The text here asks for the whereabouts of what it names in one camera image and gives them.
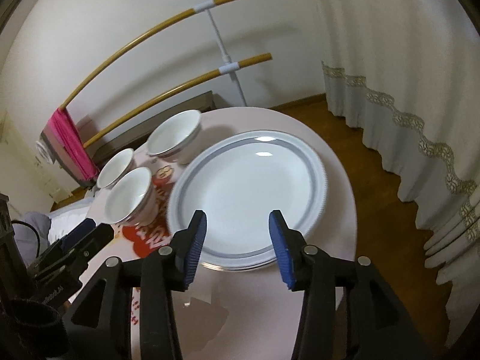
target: cartoon character print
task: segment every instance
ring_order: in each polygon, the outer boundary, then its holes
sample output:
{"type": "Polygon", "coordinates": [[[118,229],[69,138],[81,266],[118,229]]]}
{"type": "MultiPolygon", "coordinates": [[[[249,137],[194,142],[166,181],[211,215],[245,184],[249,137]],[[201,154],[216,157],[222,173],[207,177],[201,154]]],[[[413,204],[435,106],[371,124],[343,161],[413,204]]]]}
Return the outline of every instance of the cartoon character print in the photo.
{"type": "Polygon", "coordinates": [[[133,251],[140,257],[148,256],[152,251],[170,243],[170,233],[167,228],[167,205],[173,183],[169,183],[174,169],[164,166],[153,176],[152,181],[157,193],[158,215],[148,226],[124,226],[123,236],[133,242],[133,251]]]}

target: wooden floor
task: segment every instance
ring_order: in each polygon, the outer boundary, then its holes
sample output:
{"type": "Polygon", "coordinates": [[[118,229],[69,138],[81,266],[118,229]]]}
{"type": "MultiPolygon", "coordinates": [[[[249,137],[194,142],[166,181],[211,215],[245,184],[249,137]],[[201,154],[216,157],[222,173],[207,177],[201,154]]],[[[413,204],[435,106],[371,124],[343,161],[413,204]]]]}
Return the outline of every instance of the wooden floor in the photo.
{"type": "Polygon", "coordinates": [[[400,177],[382,169],[380,154],[363,146],[362,130],[333,116],[325,101],[298,102],[278,110],[309,126],[338,156],[357,205],[357,256],[370,257],[433,353],[441,353],[448,333],[445,304],[451,284],[436,285],[437,270],[424,267],[423,244],[432,233],[415,228],[417,204],[398,199],[400,177]]]}

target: white tabletop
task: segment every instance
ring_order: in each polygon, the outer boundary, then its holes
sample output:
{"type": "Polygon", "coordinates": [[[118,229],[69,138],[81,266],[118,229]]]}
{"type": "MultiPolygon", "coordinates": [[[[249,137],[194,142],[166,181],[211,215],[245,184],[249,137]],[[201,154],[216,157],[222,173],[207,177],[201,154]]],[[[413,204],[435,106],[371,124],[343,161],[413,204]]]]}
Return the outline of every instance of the white tabletop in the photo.
{"type": "MultiPolygon", "coordinates": [[[[303,123],[264,108],[223,108],[202,114],[202,144],[208,147],[240,132],[276,130],[290,133],[309,144],[323,161],[328,177],[328,198],[321,221],[309,238],[333,257],[355,258],[357,215],[349,179],[332,149],[303,123]]],[[[135,151],[140,166],[157,170],[144,145],[135,151]]],[[[176,177],[181,169],[172,165],[176,177]]],[[[87,217],[103,221],[109,191],[95,197],[87,217]]],[[[138,258],[133,243],[119,237],[89,263],[80,277],[85,283],[109,256],[123,261],[138,258]]],[[[337,289],[337,306],[341,300],[337,289]]],[[[134,291],[134,301],[139,294],[134,291]]],[[[290,292],[276,265],[246,272],[212,271],[199,266],[195,281],[184,293],[174,293],[174,308],[183,357],[190,359],[290,359],[302,309],[303,292],[290,292]]],[[[140,359],[138,304],[132,309],[131,344],[134,359],[140,359]]]]}

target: silver bolt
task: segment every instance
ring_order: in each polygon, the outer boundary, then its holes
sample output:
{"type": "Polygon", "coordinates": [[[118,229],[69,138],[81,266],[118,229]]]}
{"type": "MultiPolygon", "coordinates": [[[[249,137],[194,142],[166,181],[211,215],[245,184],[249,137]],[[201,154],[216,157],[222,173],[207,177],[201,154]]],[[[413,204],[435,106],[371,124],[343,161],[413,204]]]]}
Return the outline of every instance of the silver bolt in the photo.
{"type": "Polygon", "coordinates": [[[360,256],[357,258],[357,261],[361,266],[369,266],[371,264],[371,261],[367,256],[360,256]]]}
{"type": "Polygon", "coordinates": [[[318,253],[318,248],[315,245],[306,245],[303,248],[303,251],[305,254],[308,254],[309,256],[313,256],[318,253]]]}
{"type": "Polygon", "coordinates": [[[108,257],[107,260],[105,261],[105,265],[108,268],[112,268],[116,266],[119,263],[120,259],[118,257],[108,257]]]}
{"type": "Polygon", "coordinates": [[[158,249],[160,256],[168,256],[171,252],[173,252],[173,249],[170,246],[162,246],[158,249]]]}

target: pink towel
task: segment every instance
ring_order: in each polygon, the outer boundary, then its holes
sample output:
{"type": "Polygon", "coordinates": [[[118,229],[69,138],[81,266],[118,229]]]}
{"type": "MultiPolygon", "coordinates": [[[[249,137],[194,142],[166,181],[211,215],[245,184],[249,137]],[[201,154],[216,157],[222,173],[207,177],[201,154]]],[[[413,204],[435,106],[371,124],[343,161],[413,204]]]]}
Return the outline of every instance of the pink towel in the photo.
{"type": "Polygon", "coordinates": [[[80,135],[70,114],[66,109],[56,109],[47,125],[57,140],[63,145],[75,165],[80,169],[85,180],[92,180],[99,170],[83,148],[80,135]]]}

